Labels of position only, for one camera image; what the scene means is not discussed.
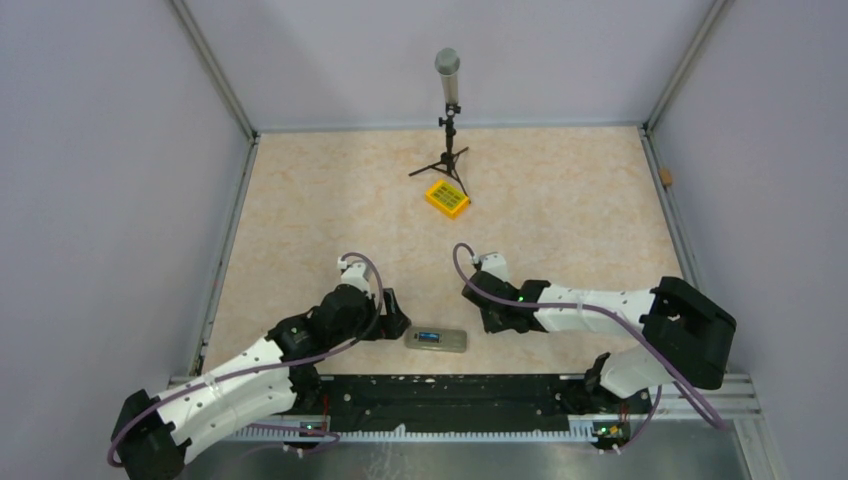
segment black bracket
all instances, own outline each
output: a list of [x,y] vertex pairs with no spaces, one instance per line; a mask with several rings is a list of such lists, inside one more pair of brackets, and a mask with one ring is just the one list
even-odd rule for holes
[[[158,401],[159,397],[150,398],[144,390],[127,397],[111,440],[124,425]],[[176,445],[171,438],[173,430],[174,424],[164,423],[159,412],[151,413],[130,429],[116,450],[130,480],[171,480],[182,472],[191,439]]]
[[675,277],[663,277],[642,334],[697,388],[721,387],[736,320],[701,292]]

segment gray wall panel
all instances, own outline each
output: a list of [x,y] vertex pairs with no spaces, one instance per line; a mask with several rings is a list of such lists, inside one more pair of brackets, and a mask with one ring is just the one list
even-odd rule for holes
[[193,351],[246,156],[166,2],[0,6],[0,478],[126,478]]
[[736,2],[657,132],[794,478],[844,478],[848,3]]

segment white wall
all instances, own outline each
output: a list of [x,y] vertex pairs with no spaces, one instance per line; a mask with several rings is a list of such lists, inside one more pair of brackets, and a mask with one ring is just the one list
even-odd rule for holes
[[256,128],[436,126],[457,49],[461,126],[645,120],[711,0],[189,0]]
[[845,478],[848,2],[736,2],[657,133],[793,478]]
[[0,478],[126,478],[112,426],[193,351],[245,155],[166,2],[0,5]]

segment microphone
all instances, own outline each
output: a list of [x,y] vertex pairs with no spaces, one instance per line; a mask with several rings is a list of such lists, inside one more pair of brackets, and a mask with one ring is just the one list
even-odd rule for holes
[[452,48],[443,48],[436,54],[436,71],[442,76],[442,90],[445,92],[445,104],[459,104],[459,55]]

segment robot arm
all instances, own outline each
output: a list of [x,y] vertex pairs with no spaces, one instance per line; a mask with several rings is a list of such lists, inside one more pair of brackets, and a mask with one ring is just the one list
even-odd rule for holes
[[[563,308],[508,306],[486,299],[466,285],[462,295],[480,308],[488,333],[585,330],[629,336],[630,332],[602,313],[606,310],[640,332],[692,385],[708,390],[721,387],[736,321],[679,278],[663,277],[659,286],[650,290],[580,290],[544,280],[527,280],[516,288],[509,283],[503,255],[482,255],[474,266],[477,271],[471,283],[490,295],[527,304],[565,304]],[[666,367],[641,345],[605,353],[586,372],[589,394],[600,386],[617,397],[602,395],[610,402],[673,381]]]
[[[339,267],[340,284],[320,305],[281,320],[245,351],[192,382],[153,397],[140,390],[126,399],[113,440],[161,399],[178,397],[147,415],[118,444],[116,452],[130,479],[175,478],[201,452],[236,430],[318,401],[321,382],[313,362],[276,365],[321,356],[354,337],[377,340],[403,335],[410,321],[397,307],[393,290],[384,289],[387,313],[373,322],[379,312],[368,284],[370,270],[364,263],[348,265],[341,260]],[[252,367],[258,367],[252,374],[216,381]],[[186,393],[179,398],[181,391]]]

